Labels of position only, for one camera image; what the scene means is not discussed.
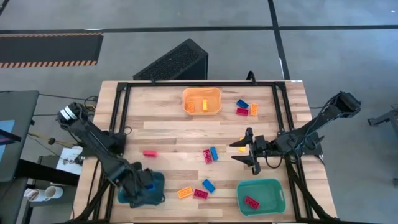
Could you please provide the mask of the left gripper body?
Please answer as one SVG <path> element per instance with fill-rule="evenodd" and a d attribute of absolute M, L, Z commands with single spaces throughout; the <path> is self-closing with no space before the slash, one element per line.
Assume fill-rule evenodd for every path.
<path fill-rule="evenodd" d="M 146 168 L 142 170 L 141 163 L 124 163 L 123 189 L 131 199 L 138 199 L 138 196 L 145 195 L 145 186 L 154 183 L 153 170 Z"/>

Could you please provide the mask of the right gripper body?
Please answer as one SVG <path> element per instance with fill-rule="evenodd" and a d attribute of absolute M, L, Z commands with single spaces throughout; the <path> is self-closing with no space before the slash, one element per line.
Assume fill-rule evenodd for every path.
<path fill-rule="evenodd" d="M 252 174 L 258 175 L 261 171 L 261 165 L 258 162 L 259 158 L 264 158 L 267 166 L 271 167 L 268 158 L 274 154 L 274 146 L 269 141 L 266 141 L 264 136 L 256 136 L 251 144 Z"/>

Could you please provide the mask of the blue-teal plastic bin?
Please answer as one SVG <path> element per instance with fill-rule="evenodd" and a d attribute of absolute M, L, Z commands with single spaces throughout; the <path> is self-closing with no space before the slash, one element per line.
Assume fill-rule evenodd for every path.
<path fill-rule="evenodd" d="M 138 196 L 138 199 L 131 200 L 124 189 L 119 189 L 118 202 L 128 203 L 131 208 L 138 208 L 144 205 L 159 205 L 165 201 L 164 187 L 165 177 L 160 172 L 153 172 L 155 190 L 150 191 L 145 188 L 145 195 Z"/>

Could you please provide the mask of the green-teal plastic bin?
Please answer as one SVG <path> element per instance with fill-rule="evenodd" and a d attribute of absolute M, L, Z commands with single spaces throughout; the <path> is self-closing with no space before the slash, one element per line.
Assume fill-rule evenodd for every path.
<path fill-rule="evenodd" d="M 239 211 L 245 217 L 284 213 L 286 201 L 277 179 L 257 179 L 240 182 L 236 189 Z M 253 208 L 245 202 L 249 197 L 258 203 Z"/>

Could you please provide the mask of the yellow plastic bin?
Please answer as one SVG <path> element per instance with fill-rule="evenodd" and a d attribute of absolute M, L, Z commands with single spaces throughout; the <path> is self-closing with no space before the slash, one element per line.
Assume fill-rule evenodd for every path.
<path fill-rule="evenodd" d="M 203 100 L 208 100 L 208 111 L 203 111 Z M 187 103 L 195 103 L 195 112 L 187 111 Z M 192 116 L 211 116 L 216 115 L 221 109 L 221 91 L 219 88 L 186 88 L 182 95 L 182 107 L 184 111 Z"/>

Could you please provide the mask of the white paper sheet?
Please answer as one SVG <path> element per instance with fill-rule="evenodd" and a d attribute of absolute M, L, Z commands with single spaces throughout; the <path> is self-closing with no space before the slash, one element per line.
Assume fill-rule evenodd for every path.
<path fill-rule="evenodd" d="M 63 148 L 58 160 L 56 169 L 69 172 L 72 174 L 80 175 L 82 170 L 82 165 L 75 162 L 75 159 L 80 155 L 83 148 L 80 146 L 75 146 L 73 148 Z"/>

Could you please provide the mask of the white mug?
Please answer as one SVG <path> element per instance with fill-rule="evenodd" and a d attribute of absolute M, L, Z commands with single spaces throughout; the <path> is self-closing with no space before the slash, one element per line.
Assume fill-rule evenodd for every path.
<path fill-rule="evenodd" d="M 44 200 L 49 201 L 51 199 L 58 199 L 63 195 L 63 189 L 58 186 L 51 185 L 46 188 L 44 192 Z"/>

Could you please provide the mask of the black perforated case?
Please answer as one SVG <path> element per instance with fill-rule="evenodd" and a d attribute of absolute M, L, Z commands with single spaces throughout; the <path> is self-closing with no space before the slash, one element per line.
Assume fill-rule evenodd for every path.
<path fill-rule="evenodd" d="M 207 80 L 208 53 L 187 39 L 133 76 L 133 80 Z"/>

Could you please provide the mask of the grey desk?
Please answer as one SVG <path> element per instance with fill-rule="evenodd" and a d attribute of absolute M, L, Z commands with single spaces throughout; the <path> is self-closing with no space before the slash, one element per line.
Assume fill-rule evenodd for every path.
<path fill-rule="evenodd" d="M 14 120 L 12 134 L 21 137 L 20 142 L 6 146 L 0 160 L 0 182 L 13 179 L 31 125 L 39 92 L 9 91 L 0 93 L 0 121 Z"/>

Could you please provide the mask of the black hazard-striped floor mat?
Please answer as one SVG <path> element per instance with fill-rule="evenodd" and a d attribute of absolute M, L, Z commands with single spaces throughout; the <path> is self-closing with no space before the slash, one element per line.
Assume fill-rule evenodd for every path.
<path fill-rule="evenodd" d="M 76 67 L 98 63 L 104 34 L 0 34 L 0 68 Z"/>

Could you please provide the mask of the black metal rig frame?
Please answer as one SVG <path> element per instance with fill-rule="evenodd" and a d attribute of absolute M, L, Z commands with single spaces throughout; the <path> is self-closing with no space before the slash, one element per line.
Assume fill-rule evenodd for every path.
<path fill-rule="evenodd" d="M 221 110 L 213 116 L 190 116 L 182 108 L 183 91 L 190 82 L 165 82 L 153 86 L 135 82 L 127 108 L 127 144 L 124 157 L 141 161 L 144 167 L 165 176 L 165 201 L 160 205 L 130 208 L 113 201 L 110 221 L 139 222 L 246 222 L 238 208 L 237 185 L 254 179 L 251 169 L 231 158 L 238 154 L 229 145 L 244 136 L 247 128 L 255 135 L 273 140 L 279 132 L 277 112 L 281 112 L 285 129 L 301 127 L 312 119 L 304 85 L 286 81 L 274 102 L 271 87 L 249 81 L 212 82 L 202 80 L 199 86 L 213 86 L 221 91 Z M 236 114 L 241 99 L 249 107 L 248 116 Z M 250 115 L 252 103 L 258 104 L 257 116 Z M 218 160 L 206 164 L 203 151 L 216 147 Z M 143 151 L 157 151 L 157 157 L 146 157 Z M 208 179 L 216 190 L 211 194 L 202 185 Z M 208 199 L 192 195 L 179 199 L 177 192 L 190 186 L 194 192 L 208 192 Z"/>

